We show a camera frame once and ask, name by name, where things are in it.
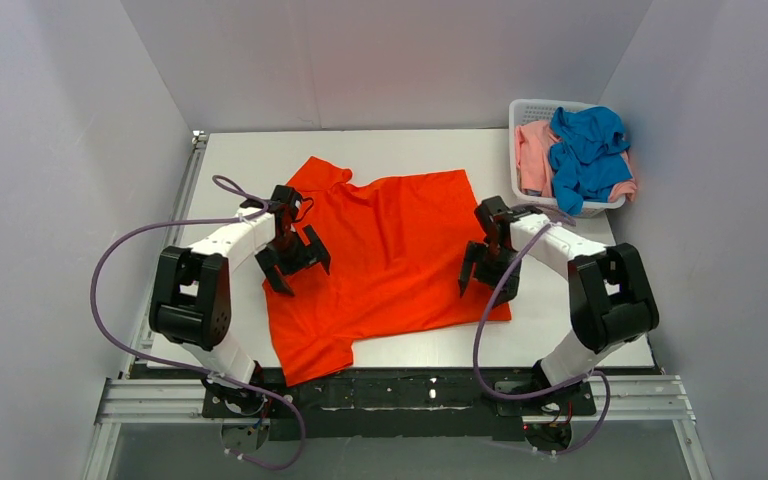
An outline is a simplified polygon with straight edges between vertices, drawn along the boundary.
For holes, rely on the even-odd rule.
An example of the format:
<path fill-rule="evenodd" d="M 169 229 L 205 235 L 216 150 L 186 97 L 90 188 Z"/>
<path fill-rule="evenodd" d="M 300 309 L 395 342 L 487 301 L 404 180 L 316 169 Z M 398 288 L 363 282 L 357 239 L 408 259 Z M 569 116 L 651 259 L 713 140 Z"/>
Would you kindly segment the orange t shirt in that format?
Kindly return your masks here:
<path fill-rule="evenodd" d="M 291 275 L 291 295 L 265 290 L 271 341 L 289 386 L 350 367 L 360 340 L 512 317 L 506 305 L 488 307 L 488 287 L 458 285 L 467 244 L 483 238 L 464 170 L 365 186 L 352 177 L 312 157 L 289 181 L 312 199 L 304 224 L 332 259 L 329 268 Z"/>

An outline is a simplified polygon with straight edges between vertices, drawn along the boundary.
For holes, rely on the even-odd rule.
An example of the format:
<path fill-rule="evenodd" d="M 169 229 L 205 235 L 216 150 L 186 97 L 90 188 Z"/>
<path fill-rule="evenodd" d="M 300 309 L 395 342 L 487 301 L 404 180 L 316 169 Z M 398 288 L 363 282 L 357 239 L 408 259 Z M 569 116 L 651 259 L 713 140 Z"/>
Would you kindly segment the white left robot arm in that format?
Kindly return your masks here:
<path fill-rule="evenodd" d="M 232 273 L 253 258 L 274 292 L 294 298 L 289 276 L 314 265 L 330 269 L 326 246 L 312 226 L 295 229 L 294 212 L 242 206 L 205 238 L 160 255 L 149 326 L 188 351 L 223 387 L 240 388 L 259 369 L 230 331 Z"/>

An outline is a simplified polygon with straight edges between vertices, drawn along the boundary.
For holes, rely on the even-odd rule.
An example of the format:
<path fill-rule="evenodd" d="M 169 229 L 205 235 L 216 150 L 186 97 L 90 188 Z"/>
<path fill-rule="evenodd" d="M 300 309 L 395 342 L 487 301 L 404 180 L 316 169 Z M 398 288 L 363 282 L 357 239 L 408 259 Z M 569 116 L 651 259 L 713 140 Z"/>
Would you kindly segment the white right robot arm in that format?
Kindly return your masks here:
<path fill-rule="evenodd" d="M 545 398 L 577 385 L 597 365 L 626 343 L 654 330 L 659 311 L 638 250 L 628 244 L 606 245 L 567 229 L 532 205 L 508 206 L 499 196 L 483 200 L 474 214 L 484 239 L 467 244 L 458 285 L 476 281 L 492 287 L 479 320 L 513 300 L 521 263 L 529 256 L 549 267 L 568 286 L 571 330 L 532 368 L 534 390 L 502 393 L 488 385 L 477 364 L 480 341 L 473 342 L 473 373 L 481 389 L 502 401 Z"/>

